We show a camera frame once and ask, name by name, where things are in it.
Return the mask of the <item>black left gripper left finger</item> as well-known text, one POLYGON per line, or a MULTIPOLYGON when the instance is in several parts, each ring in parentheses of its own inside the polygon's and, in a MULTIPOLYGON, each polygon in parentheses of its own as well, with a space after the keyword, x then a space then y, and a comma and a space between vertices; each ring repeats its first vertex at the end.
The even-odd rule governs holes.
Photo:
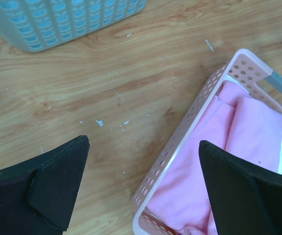
POLYGON ((89 152, 78 136, 0 170, 0 235, 61 235, 67 231, 89 152))

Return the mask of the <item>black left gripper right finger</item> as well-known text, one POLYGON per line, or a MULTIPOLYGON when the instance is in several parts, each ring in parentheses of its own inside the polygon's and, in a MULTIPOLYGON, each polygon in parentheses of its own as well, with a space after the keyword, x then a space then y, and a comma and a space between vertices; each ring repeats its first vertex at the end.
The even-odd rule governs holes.
POLYGON ((282 175, 201 141, 199 160, 220 235, 282 235, 282 175))

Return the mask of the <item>light blue perforated basket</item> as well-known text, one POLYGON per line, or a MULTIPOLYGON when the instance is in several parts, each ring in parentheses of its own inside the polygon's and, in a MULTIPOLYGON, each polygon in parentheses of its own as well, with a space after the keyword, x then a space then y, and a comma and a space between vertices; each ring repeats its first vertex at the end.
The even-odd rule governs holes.
POLYGON ((128 18, 145 0, 0 0, 0 35, 39 52, 128 18))

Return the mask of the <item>pink perforated basket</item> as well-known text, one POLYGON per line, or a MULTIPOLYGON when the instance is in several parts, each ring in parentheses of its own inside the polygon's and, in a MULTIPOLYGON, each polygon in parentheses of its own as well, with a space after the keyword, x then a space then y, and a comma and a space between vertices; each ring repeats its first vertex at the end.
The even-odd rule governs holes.
POLYGON ((282 76, 250 50, 239 49, 231 60, 209 76, 184 118, 136 190, 131 200, 134 234, 174 235, 176 233, 175 230, 169 228, 148 212, 146 206, 208 107, 211 99, 221 88, 226 76, 238 81, 253 98, 264 102, 271 109, 282 114, 282 104, 270 95, 265 88, 260 86, 260 83, 264 82, 266 86, 272 86, 274 90, 282 94, 282 76))

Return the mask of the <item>pink folded cloth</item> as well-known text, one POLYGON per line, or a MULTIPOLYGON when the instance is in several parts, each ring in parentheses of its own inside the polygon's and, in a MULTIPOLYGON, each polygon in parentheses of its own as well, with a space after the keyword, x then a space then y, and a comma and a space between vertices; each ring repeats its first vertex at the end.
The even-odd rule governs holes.
POLYGON ((182 235, 275 235, 266 186, 278 173, 281 142, 281 114, 226 81, 148 210, 182 235))

